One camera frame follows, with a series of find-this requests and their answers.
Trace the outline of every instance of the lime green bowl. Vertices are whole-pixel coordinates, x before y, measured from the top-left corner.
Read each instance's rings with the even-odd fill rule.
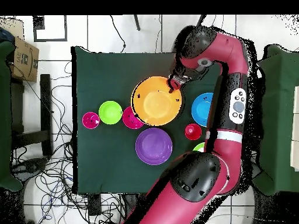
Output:
[[[115,101],[106,101],[100,105],[99,117],[105,124],[116,124],[123,115],[121,106]]]
[[[204,142],[196,145],[195,148],[193,149],[193,151],[203,152],[203,149],[204,149]]]

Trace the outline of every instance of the cardboard box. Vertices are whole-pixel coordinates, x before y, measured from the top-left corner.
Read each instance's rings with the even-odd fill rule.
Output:
[[[21,20],[12,18],[0,18],[0,27],[10,32],[13,36],[24,40],[24,28]]]
[[[39,49],[16,37],[16,50],[11,65],[12,77],[28,82],[37,81],[37,69],[39,64]]]

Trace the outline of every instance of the plate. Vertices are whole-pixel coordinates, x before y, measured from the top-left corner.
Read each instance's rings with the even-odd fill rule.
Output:
[[[208,113],[212,103],[213,93],[203,93],[192,103],[191,114],[195,122],[206,127],[208,122]]]
[[[169,135],[159,128],[149,128],[140,133],[135,144],[136,154],[146,164],[160,165],[172,153]]]
[[[167,78],[150,77],[140,82],[132,92],[133,113],[143,123],[151,126],[164,125],[172,121],[182,105],[180,90],[169,93]]]
[[[121,119],[123,111],[115,101],[104,102],[99,109],[99,117],[105,124],[116,124]]]

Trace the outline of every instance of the pink cup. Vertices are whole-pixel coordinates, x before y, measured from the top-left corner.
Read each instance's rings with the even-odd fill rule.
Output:
[[[90,111],[84,114],[82,117],[82,123],[85,128],[94,129],[99,125],[100,117],[96,113]]]
[[[127,107],[123,112],[123,122],[124,125],[130,129],[139,129],[144,124],[134,116],[131,107]]]

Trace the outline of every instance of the dark green tablecloth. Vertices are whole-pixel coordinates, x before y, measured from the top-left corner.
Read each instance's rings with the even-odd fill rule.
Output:
[[[262,100],[264,137],[259,159],[264,172],[253,182],[265,195],[279,191],[299,192],[299,172],[290,166],[294,89],[299,85],[299,53],[286,52],[271,45],[258,64],[266,79]]]
[[[135,152],[138,135],[148,128],[128,129],[120,120],[115,125],[100,123],[95,129],[82,125],[88,111],[98,113],[106,100],[118,102],[122,109],[130,105],[131,93],[137,83],[149,76],[168,76],[173,54],[96,54],[75,48],[77,55],[78,101],[78,193],[143,193],[147,192],[169,162],[191,151],[205,139],[206,129],[199,140],[185,137],[185,126],[194,123],[191,116],[193,100],[200,94],[213,92],[220,73],[213,65],[201,80],[186,85],[185,108],[179,117],[160,128],[172,139],[173,152],[159,166],[142,162]]]
[[[22,189],[22,183],[9,170],[12,148],[11,72],[6,57],[15,46],[8,41],[0,42],[0,187],[11,191]]]

